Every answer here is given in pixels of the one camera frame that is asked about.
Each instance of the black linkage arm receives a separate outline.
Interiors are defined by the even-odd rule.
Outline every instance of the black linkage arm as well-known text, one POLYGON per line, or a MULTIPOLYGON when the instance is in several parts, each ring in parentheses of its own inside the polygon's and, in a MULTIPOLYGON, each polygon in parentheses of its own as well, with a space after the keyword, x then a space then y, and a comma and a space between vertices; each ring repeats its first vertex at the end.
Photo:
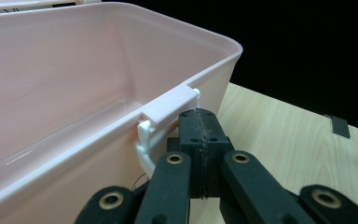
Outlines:
POLYGON ((188 223, 190 199, 220 198, 226 223, 358 223, 358 205, 334 189, 284 189, 251 153, 235 150, 211 111, 179 115, 179 136, 150 180, 96 192, 76 224, 188 223))

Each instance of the hole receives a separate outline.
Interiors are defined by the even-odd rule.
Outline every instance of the hole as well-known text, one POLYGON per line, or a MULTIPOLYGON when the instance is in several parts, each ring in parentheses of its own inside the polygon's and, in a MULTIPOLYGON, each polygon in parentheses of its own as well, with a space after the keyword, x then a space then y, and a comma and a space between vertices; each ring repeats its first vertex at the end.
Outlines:
POLYGON ((240 153, 233 154, 232 159, 234 161, 240 162, 240 163, 246 163, 246 162, 248 162, 250 160, 249 157, 247 157, 247 156, 245 156, 243 154, 240 154, 240 153))
POLYGON ((319 198, 322 200, 322 201, 325 201, 326 203, 332 203, 334 201, 334 199, 328 195, 325 195, 325 194, 320 194, 319 195, 319 198))
POLYGON ((118 201, 118 197, 116 195, 109 196, 105 198, 105 203, 116 203, 118 201))
POLYGON ((105 210, 114 209, 119 207, 123 201, 124 196, 118 191, 105 193, 100 199, 100 207, 105 210))
POLYGON ((164 215, 157 215, 153 217, 152 224, 167 224, 167 217, 164 215))
POLYGON ((329 208, 339 208, 341 207, 341 201, 339 198, 328 190, 315 189, 312 192, 312 198, 317 203, 329 207, 329 208))
POLYGON ((295 217, 292 217, 289 214, 284 214, 281 218, 281 222, 284 224, 297 224, 298 221, 295 217))
POLYGON ((179 164, 183 161, 183 158, 180 155, 171 155, 167 158, 167 162, 170 164, 179 164))

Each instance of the pink plastic box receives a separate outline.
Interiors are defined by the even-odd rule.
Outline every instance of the pink plastic box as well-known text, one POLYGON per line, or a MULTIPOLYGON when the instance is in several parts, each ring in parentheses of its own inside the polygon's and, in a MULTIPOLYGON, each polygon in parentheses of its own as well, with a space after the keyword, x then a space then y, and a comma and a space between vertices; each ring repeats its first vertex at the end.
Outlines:
POLYGON ((73 223, 97 190, 151 176, 179 113, 217 113, 241 53, 123 3, 0 14, 0 223, 73 223))

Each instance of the wooden surface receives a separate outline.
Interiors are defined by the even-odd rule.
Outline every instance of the wooden surface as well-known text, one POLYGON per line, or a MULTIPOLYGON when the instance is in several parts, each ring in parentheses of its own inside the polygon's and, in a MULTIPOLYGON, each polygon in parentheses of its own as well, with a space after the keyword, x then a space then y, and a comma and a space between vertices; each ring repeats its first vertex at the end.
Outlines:
MULTIPOLYGON (((217 117, 235 149, 256 156, 284 188, 325 185, 358 204, 357 128, 341 137, 330 118, 231 83, 217 117)), ((191 200, 190 223, 224 223, 219 200, 191 200)))

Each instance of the black background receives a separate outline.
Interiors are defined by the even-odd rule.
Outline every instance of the black background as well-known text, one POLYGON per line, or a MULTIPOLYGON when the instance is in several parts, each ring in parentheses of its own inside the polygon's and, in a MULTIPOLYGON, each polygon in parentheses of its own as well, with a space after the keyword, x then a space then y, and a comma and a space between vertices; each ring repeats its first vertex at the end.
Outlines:
POLYGON ((358 1, 124 2, 238 41, 230 82, 358 128, 358 1))

